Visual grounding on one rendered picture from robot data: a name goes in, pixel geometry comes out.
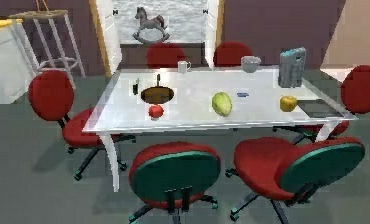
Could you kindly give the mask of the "white dining table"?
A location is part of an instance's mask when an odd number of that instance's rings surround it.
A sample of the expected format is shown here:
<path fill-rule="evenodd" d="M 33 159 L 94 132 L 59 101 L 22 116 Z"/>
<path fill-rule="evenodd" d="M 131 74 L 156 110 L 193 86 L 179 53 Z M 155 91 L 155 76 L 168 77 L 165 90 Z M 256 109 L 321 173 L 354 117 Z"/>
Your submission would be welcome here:
<path fill-rule="evenodd" d="M 163 105 L 164 115 L 153 121 L 148 116 L 149 105 L 140 95 L 133 94 L 132 87 L 137 78 L 140 91 L 156 85 L 157 74 L 161 75 L 160 83 L 174 91 L 174 97 Z M 308 81 L 298 88 L 281 88 L 277 76 L 275 66 L 262 67 L 254 73 L 232 68 L 192 70 L 185 74 L 174 69 L 125 69 L 113 75 L 84 130 L 102 140 L 110 161 L 113 189 L 118 191 L 113 134 L 323 124 L 317 136 L 323 141 L 341 121 L 356 118 Z M 212 108 L 212 98 L 218 92 L 227 93 L 231 99 L 232 110 L 227 117 Z M 249 96 L 237 97 L 237 93 Z M 342 117 L 310 118 L 300 108 L 283 112 L 280 98 L 288 95 L 299 100 L 322 99 Z"/>

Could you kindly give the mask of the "red apple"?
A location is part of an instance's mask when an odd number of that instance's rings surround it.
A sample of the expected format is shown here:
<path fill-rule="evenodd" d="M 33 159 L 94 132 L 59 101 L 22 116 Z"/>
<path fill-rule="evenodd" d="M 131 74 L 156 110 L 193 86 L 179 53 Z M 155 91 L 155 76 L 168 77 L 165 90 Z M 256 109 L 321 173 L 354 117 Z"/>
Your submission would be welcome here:
<path fill-rule="evenodd" d="M 149 107 L 148 114 L 152 119 L 159 119 L 164 114 L 164 109 L 160 105 L 152 105 Z"/>

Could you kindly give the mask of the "brown frying pan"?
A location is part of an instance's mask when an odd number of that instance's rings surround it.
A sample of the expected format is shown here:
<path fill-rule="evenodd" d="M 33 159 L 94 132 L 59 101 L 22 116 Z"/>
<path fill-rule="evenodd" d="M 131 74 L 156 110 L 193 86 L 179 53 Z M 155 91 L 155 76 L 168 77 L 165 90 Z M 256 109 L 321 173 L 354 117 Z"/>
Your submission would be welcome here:
<path fill-rule="evenodd" d="M 148 104 L 165 104 L 174 97 L 174 91 L 160 84 L 161 75 L 156 75 L 156 85 L 141 92 L 141 99 Z"/>

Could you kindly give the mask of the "green lettuce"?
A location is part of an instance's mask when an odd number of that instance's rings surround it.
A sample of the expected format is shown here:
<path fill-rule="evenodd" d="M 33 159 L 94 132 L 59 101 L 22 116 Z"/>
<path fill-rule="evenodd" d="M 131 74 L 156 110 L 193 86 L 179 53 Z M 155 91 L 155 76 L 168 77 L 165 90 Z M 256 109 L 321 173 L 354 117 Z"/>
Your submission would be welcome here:
<path fill-rule="evenodd" d="M 232 102 L 229 95 L 225 92 L 216 93 L 212 98 L 212 108 L 220 116 L 229 116 L 232 110 Z"/>

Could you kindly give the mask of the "white mug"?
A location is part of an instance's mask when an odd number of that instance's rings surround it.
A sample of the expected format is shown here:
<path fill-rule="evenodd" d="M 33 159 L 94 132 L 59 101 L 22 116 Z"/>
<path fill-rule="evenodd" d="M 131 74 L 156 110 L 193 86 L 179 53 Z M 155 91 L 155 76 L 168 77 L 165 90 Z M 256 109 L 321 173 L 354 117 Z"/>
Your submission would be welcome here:
<path fill-rule="evenodd" d="M 185 74 L 191 68 L 191 63 L 187 61 L 179 61 L 177 65 L 177 70 L 181 74 Z"/>

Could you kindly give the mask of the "red office chair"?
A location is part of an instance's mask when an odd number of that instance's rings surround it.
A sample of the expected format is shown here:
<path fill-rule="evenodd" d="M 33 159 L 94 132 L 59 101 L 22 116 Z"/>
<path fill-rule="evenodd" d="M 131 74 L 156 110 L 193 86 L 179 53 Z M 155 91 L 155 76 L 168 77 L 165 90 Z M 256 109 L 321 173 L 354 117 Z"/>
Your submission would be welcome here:
<path fill-rule="evenodd" d="M 176 43 L 156 43 L 146 54 L 147 65 L 151 69 L 176 68 L 179 61 L 186 59 L 183 49 Z"/>
<path fill-rule="evenodd" d="M 241 58 L 244 56 L 252 56 L 252 51 L 247 45 L 228 41 L 216 48 L 213 61 L 216 67 L 236 67 L 241 65 Z"/>
<path fill-rule="evenodd" d="M 129 171 L 129 184 L 144 206 L 129 216 L 129 224 L 152 209 L 165 210 L 173 224 L 192 203 L 209 202 L 218 208 L 218 200 L 205 192 L 218 180 L 221 159 L 208 145 L 170 142 L 140 151 Z"/>
<path fill-rule="evenodd" d="M 236 221 L 243 208 L 262 196 L 281 224 L 289 224 L 283 206 L 307 203 L 319 188 L 349 174 L 364 156 L 364 145 L 354 137 L 300 146 L 278 137 L 244 140 L 235 147 L 234 167 L 225 175 L 240 177 L 251 193 L 230 210 L 230 219 Z"/>
<path fill-rule="evenodd" d="M 90 149 L 90 153 L 75 172 L 74 178 L 79 181 L 82 174 L 105 147 L 95 133 L 83 131 L 94 108 L 85 109 L 73 117 L 69 112 L 74 103 L 74 89 L 67 75 L 59 70 L 48 70 L 36 76 L 28 88 L 28 99 L 33 111 L 45 121 L 59 124 L 64 141 L 69 145 L 68 153 L 76 149 Z"/>
<path fill-rule="evenodd" d="M 370 65 L 358 65 L 353 68 L 340 86 L 341 101 L 345 109 L 352 115 L 370 112 Z M 293 143 L 298 144 L 304 139 L 315 142 L 323 124 L 276 126 L 278 129 L 296 132 Z"/>

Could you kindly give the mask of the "grey bowl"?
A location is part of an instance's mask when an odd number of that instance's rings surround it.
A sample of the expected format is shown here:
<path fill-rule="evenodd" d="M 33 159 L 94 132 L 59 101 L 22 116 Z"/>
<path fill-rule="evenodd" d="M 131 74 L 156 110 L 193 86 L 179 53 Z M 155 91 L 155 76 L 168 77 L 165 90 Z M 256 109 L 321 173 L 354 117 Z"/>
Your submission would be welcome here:
<path fill-rule="evenodd" d="M 244 72 L 254 73 L 261 64 L 261 59 L 256 56 L 243 56 L 241 58 L 241 68 Z"/>

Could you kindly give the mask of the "white room door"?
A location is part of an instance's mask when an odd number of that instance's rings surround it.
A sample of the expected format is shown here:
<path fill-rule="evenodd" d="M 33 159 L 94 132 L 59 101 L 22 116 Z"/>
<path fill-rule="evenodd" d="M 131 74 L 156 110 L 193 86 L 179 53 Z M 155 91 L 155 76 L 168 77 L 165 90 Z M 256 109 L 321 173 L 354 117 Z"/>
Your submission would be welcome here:
<path fill-rule="evenodd" d="M 112 0 L 96 0 L 96 5 L 107 52 L 110 74 L 113 75 L 122 60 L 122 53 L 115 24 L 115 17 L 113 15 Z"/>
<path fill-rule="evenodd" d="M 217 19 L 219 0 L 207 0 L 208 14 L 206 16 L 205 25 L 205 60 L 208 66 L 214 68 L 214 52 L 216 45 L 216 31 L 217 31 Z"/>

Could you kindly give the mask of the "grey rocking horse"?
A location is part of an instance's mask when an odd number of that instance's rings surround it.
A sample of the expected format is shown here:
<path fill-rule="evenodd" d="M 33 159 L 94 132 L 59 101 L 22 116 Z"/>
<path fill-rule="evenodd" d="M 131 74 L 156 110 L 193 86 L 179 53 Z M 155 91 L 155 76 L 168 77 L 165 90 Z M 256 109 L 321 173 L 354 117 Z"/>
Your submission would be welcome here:
<path fill-rule="evenodd" d="M 144 7 L 138 7 L 136 9 L 135 18 L 139 20 L 140 26 L 137 31 L 133 34 L 133 37 L 142 44 L 156 44 L 166 41 L 170 34 L 166 32 L 167 26 L 165 20 L 161 15 L 157 15 L 154 18 L 149 19 Z M 140 33 L 144 29 L 157 29 L 161 32 L 162 37 L 158 40 L 147 40 L 140 36 Z"/>

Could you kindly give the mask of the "yellow apple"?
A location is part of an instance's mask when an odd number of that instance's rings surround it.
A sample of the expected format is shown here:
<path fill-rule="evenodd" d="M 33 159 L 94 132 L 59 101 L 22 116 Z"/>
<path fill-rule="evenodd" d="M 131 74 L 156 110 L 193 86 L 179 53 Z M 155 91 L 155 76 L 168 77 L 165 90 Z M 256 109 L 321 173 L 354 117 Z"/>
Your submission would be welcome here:
<path fill-rule="evenodd" d="M 280 98 L 280 109 L 283 112 L 292 112 L 297 106 L 297 99 L 294 96 L 282 96 Z"/>

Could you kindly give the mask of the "grey box with blue top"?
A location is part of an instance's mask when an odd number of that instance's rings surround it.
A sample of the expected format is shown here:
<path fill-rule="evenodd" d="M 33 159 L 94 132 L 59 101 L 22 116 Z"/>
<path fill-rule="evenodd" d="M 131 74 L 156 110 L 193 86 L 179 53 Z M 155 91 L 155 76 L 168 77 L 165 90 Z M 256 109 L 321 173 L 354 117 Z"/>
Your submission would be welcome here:
<path fill-rule="evenodd" d="M 302 85 L 305 70 L 306 49 L 290 49 L 280 54 L 278 85 L 281 88 L 296 88 Z"/>

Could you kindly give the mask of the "dark grey laptop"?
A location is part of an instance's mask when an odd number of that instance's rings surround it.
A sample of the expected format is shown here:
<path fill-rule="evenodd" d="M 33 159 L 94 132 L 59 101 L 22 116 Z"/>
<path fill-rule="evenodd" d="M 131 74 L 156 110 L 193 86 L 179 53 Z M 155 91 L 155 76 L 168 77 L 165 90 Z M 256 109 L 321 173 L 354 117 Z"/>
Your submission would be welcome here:
<path fill-rule="evenodd" d="M 298 100 L 297 105 L 310 118 L 342 117 L 342 114 L 322 99 Z"/>

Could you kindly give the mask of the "white stool with woven seat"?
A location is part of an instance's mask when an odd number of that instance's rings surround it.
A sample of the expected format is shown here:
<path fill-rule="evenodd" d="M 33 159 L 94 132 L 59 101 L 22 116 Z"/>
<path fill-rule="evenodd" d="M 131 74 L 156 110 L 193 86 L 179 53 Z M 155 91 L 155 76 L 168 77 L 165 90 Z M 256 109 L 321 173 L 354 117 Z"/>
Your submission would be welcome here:
<path fill-rule="evenodd" d="M 30 65 L 34 76 L 49 70 L 58 70 L 65 72 L 72 84 L 73 88 L 76 88 L 73 69 L 78 67 L 82 77 L 86 77 L 86 73 L 81 60 L 81 55 L 78 50 L 77 42 L 74 36 L 73 27 L 69 19 L 69 13 L 65 9 L 51 9 L 48 6 L 46 0 L 35 0 L 36 9 L 33 11 L 26 11 L 16 13 L 8 16 L 8 19 L 13 22 L 13 31 L 19 38 L 19 44 L 22 48 L 22 52 L 25 59 Z M 65 22 L 65 26 L 68 31 L 70 43 L 72 44 L 74 57 L 68 57 L 62 44 L 59 32 L 57 30 L 56 19 L 62 18 Z M 39 61 L 36 58 L 33 47 L 28 39 L 28 36 L 24 30 L 24 27 L 19 24 L 19 21 L 31 20 L 35 25 L 37 34 L 40 38 L 43 50 L 46 53 L 46 60 Z M 41 20 L 45 20 L 50 26 L 52 37 L 56 43 L 57 52 L 59 53 L 58 58 L 54 58 L 51 53 L 51 47 L 49 46 L 46 36 L 41 27 Z"/>

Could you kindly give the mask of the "white cabinet with yellow top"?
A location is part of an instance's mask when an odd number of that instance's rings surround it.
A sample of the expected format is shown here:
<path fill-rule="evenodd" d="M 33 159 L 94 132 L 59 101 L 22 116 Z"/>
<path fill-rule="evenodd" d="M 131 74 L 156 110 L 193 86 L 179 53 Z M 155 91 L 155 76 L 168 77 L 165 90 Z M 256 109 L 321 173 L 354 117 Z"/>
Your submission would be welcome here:
<path fill-rule="evenodd" d="M 0 104 L 11 104 L 26 93 L 38 66 L 22 21 L 0 20 Z"/>

